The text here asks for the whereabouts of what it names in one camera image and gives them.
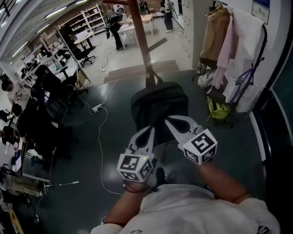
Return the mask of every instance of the extension cord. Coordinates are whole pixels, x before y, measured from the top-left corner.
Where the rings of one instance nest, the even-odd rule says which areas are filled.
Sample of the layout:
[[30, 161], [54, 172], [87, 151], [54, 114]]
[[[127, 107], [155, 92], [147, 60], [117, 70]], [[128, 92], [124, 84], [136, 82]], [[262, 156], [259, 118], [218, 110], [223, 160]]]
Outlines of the extension cord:
[[95, 112], [95, 113], [99, 113], [99, 109], [100, 109], [101, 106], [102, 106], [102, 104], [99, 104], [99, 105], [93, 107], [92, 111]]

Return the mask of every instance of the wooden board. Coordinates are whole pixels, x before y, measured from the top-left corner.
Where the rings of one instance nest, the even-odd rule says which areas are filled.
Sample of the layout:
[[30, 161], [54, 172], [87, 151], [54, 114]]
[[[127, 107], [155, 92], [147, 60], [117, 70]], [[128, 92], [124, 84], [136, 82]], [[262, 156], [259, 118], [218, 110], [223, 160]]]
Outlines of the wooden board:
[[[176, 64], [175, 60], [153, 63], [152, 67], [156, 73], [163, 71], [179, 71], [178, 65]], [[110, 71], [108, 76], [105, 78], [104, 83], [129, 78], [133, 76], [138, 76], [145, 73], [146, 69], [144, 65], [122, 68]]]

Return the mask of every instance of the shelf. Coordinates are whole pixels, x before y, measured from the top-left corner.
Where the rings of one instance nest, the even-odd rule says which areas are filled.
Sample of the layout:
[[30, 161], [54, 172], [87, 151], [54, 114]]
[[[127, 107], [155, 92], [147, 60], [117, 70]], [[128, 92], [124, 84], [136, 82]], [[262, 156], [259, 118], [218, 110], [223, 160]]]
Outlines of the shelf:
[[75, 29], [73, 29], [72, 31], [74, 32], [74, 31], [76, 31], [77, 29], [80, 29], [81, 27], [84, 27], [84, 26], [87, 26], [87, 24], [84, 24], [84, 25], [82, 25], [82, 26], [80, 26], [80, 27], [78, 27], [78, 28], [75, 28]]
[[88, 23], [90, 24], [90, 23], [93, 23], [93, 22], [95, 22], [95, 21], [97, 21], [97, 20], [101, 20], [101, 19], [102, 19], [102, 18], [99, 17], [98, 19], [95, 19], [95, 20], [89, 21]]
[[82, 18], [81, 20], [75, 22], [74, 24], [71, 24], [70, 27], [72, 27], [72, 26], [75, 25], [75, 24], [78, 24], [79, 22], [81, 22], [81, 21], [83, 21], [83, 20], [85, 20], [85, 18]]
[[95, 25], [95, 26], [93, 26], [92, 29], [93, 29], [93, 28], [96, 28], [96, 27], [99, 27], [99, 26], [101, 26], [101, 25], [104, 25], [104, 22], [103, 22], [103, 23], [100, 23], [100, 24], [97, 24], [97, 25]]
[[65, 25], [66, 23], [68, 23], [69, 21], [73, 20], [74, 18], [76, 18], [76, 17], [78, 17], [78, 16], [80, 16], [80, 15], [82, 15], [82, 13], [80, 13], [80, 14], [78, 14], [78, 15], [74, 16], [74, 17], [73, 17], [73, 18], [71, 18], [70, 20], [68, 20], [68, 21], [66, 21], [65, 23], [63, 23], [63, 24], [59, 25], [59, 27], [61, 27], [61, 26]]
[[94, 6], [94, 7], [90, 8], [90, 9], [87, 9], [87, 10], [84, 11], [84, 12], [90, 11], [90, 10], [95, 9], [95, 8], [97, 8], [97, 6]]
[[96, 33], [99, 33], [99, 32], [105, 31], [105, 30], [106, 30], [106, 29], [101, 29], [101, 30], [99, 30], [99, 31], [94, 32], [93, 34], [96, 34]]
[[87, 18], [88, 18], [88, 17], [91, 17], [91, 16], [94, 16], [94, 15], [96, 15], [96, 14], [99, 14], [99, 12], [96, 12], [96, 13], [93, 13], [93, 14], [89, 15], [89, 16], [87, 16]]

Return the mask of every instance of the forearm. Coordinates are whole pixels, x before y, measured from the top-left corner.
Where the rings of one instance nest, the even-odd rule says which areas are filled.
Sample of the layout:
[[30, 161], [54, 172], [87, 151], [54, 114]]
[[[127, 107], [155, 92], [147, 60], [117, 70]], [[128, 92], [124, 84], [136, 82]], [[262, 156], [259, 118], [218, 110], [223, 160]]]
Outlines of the forearm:
[[119, 24], [119, 25], [124, 25], [124, 24], [129, 24], [129, 23], [119, 21], [118, 24]]
[[197, 167], [210, 189], [220, 199], [239, 204], [251, 197], [242, 184], [217, 168], [211, 161]]
[[139, 213], [141, 202], [146, 193], [130, 193], [125, 191], [107, 215], [105, 223], [114, 223], [124, 227]]
[[32, 88], [31, 86], [29, 86], [29, 85], [26, 85], [26, 84], [24, 84], [24, 85], [23, 85], [23, 87], [25, 87], [25, 88], [27, 88], [27, 89], [29, 89], [29, 90], [31, 90], [31, 91], [33, 91], [33, 90], [34, 90], [34, 88]]

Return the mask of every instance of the hanging jacket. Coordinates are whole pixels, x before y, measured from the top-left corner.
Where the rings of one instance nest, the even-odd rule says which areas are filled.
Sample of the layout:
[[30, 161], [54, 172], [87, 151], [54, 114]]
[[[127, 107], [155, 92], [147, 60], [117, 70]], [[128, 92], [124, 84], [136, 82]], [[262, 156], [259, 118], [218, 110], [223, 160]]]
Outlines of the hanging jacket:
[[217, 60], [230, 23], [230, 13], [226, 8], [217, 9], [208, 16], [205, 38], [201, 47], [200, 62], [212, 69], [217, 68]]

